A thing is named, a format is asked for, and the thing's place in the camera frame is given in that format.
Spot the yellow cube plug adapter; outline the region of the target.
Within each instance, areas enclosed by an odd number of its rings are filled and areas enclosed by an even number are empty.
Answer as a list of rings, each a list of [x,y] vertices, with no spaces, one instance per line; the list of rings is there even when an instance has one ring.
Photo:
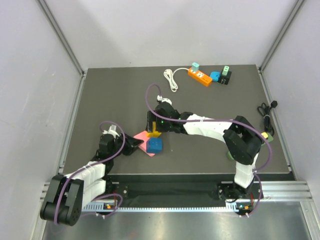
[[[147,132],[146,136],[148,138],[158,138],[162,133],[157,131],[157,124],[155,121],[152,122],[152,131]]]

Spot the pink triangular socket adapter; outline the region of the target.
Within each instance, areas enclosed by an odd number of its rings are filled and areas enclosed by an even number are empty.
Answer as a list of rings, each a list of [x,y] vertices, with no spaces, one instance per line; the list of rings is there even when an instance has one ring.
[[[148,156],[153,157],[155,154],[159,154],[163,150],[163,142],[160,138],[160,132],[147,132],[142,131],[134,136],[138,140],[142,140],[143,143],[139,148]]]

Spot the blue cube plug adapter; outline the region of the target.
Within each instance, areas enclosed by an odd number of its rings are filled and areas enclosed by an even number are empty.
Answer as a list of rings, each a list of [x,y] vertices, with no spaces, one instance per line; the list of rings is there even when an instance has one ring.
[[[163,141],[161,138],[151,137],[146,142],[146,152],[149,154],[158,154],[163,150]]]

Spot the green power strip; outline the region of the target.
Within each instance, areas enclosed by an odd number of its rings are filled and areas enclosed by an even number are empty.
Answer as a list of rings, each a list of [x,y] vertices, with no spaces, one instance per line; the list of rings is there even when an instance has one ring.
[[[270,134],[270,133],[268,133],[268,139],[266,139],[269,143],[270,142],[272,142],[273,140],[274,140],[274,137]],[[226,156],[227,156],[227,158],[230,160],[230,161],[234,161],[235,159],[233,158],[233,156],[231,155],[231,153],[230,152],[228,152],[227,154],[226,154]]]

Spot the yellow plug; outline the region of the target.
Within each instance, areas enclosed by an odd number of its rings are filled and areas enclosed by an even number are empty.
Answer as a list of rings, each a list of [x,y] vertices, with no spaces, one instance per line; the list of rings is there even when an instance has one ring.
[[[265,139],[268,139],[269,138],[269,135],[267,132],[262,132],[261,135],[265,138]]]

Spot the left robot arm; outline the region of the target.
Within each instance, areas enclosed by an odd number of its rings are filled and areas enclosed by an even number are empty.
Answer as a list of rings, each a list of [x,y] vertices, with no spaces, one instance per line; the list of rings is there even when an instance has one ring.
[[[48,186],[39,216],[42,220],[73,226],[83,207],[97,197],[109,198],[114,191],[107,175],[114,158],[132,155],[145,141],[127,134],[104,132],[93,158],[73,173],[55,175]]]

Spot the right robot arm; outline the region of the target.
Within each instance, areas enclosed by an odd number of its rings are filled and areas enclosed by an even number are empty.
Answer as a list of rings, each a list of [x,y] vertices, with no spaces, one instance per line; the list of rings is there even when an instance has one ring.
[[[215,121],[192,112],[180,113],[170,103],[161,102],[155,110],[147,112],[146,131],[174,132],[221,141],[236,162],[234,194],[239,198],[245,198],[251,193],[253,172],[263,144],[263,136],[253,131],[253,126],[245,117],[238,115],[235,122]]]

